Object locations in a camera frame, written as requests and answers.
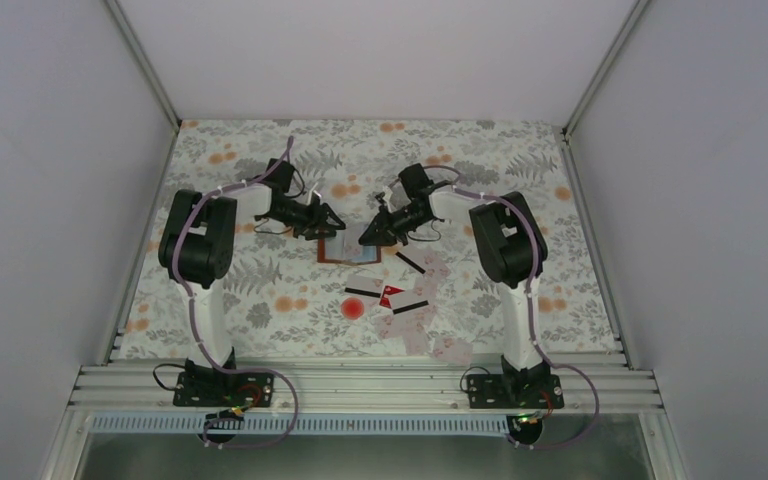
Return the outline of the brown leather card holder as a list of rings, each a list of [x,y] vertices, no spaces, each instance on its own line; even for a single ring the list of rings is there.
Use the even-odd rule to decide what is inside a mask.
[[[367,224],[349,225],[334,237],[320,239],[317,261],[326,264],[363,266],[381,262],[381,251],[377,246],[363,246],[359,243],[360,235]]]

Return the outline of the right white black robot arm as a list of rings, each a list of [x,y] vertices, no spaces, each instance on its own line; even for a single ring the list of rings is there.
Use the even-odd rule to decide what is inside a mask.
[[[536,333],[537,290],[548,246],[525,196],[517,191],[501,196],[476,193],[452,181],[434,182],[420,164],[403,169],[398,182],[408,203],[392,210],[388,194],[379,193],[378,213],[359,243],[405,245],[410,233],[433,220],[471,227],[480,266],[496,283],[501,301],[501,391],[512,406],[527,406],[538,397],[540,383],[549,378],[551,366]]]

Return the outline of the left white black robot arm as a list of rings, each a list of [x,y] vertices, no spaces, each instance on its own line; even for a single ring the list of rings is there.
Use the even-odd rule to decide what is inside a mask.
[[[158,261],[185,301],[195,341],[183,384],[198,385],[212,404],[230,402],[242,376],[226,328],[222,286],[232,265],[238,218],[274,220],[306,240],[333,238],[346,229],[319,194],[311,191],[302,202],[291,197],[295,173],[287,160],[272,159],[251,179],[207,193],[181,189],[169,207]]]

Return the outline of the white card black stripe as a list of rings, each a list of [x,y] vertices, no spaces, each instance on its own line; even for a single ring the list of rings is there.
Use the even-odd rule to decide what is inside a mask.
[[[379,299],[384,289],[383,280],[352,274],[345,283],[344,292],[349,295]]]

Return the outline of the red card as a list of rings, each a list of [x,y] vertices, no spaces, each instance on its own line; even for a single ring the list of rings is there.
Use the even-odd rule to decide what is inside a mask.
[[[392,285],[385,285],[382,294],[379,300],[379,305],[391,309],[392,308],[392,297],[398,294],[403,293],[404,290],[402,288],[392,286]]]

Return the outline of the white pink card lowest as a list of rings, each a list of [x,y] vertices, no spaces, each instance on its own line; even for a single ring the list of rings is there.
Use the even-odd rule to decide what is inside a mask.
[[[467,366],[472,362],[473,345],[461,338],[438,337],[434,340],[430,356],[447,364]]]

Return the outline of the floral patterned table mat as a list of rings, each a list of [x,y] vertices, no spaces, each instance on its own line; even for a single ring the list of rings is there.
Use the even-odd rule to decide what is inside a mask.
[[[181,358],[192,349],[187,312],[159,265],[160,238],[173,195],[207,191],[260,175],[286,147],[305,183],[354,226],[376,212],[375,196],[406,166],[464,189],[522,193],[549,246],[539,286],[543,348],[608,352],[615,335],[604,306],[574,195],[552,128],[493,121],[208,120],[182,123],[160,194],[135,298],[118,356]],[[248,357],[403,356],[425,348],[383,328],[384,310],[345,314],[348,276],[409,288],[418,273],[393,247],[377,264],[321,264],[317,246],[277,223],[243,219],[225,279],[223,305],[236,352]]]

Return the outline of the red round spot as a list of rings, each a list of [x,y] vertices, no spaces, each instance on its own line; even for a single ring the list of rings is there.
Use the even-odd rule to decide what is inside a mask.
[[[365,314],[366,307],[362,300],[350,297],[342,302],[340,310],[345,319],[354,321]]]

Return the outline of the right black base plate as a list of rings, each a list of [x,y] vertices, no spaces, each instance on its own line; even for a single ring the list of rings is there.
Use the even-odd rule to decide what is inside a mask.
[[[565,399],[560,379],[549,375],[516,391],[501,374],[468,374],[465,390],[472,409],[562,409]]]

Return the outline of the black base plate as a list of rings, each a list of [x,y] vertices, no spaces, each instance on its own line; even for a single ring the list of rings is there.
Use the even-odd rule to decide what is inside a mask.
[[[472,409],[562,409],[565,399],[560,379],[549,375],[516,391],[501,374],[468,374],[465,390]]]
[[[269,373],[178,377],[172,403],[176,407],[256,407],[271,405],[275,376]]]

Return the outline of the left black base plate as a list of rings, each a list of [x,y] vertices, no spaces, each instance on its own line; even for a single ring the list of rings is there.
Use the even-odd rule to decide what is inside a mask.
[[[269,373],[178,377],[172,403],[176,407],[256,407],[271,405],[275,376]]]

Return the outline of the aluminium rail frame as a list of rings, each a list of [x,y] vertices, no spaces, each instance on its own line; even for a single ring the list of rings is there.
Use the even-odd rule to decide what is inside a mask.
[[[463,413],[474,392],[462,369],[422,362],[290,362],[276,369],[286,378],[275,380],[266,392],[275,413],[291,412],[295,399],[304,413]],[[140,362],[83,367],[68,404],[86,410],[169,410],[178,375],[174,367]],[[559,376],[563,414],[643,413],[664,407],[650,372],[584,365]]]

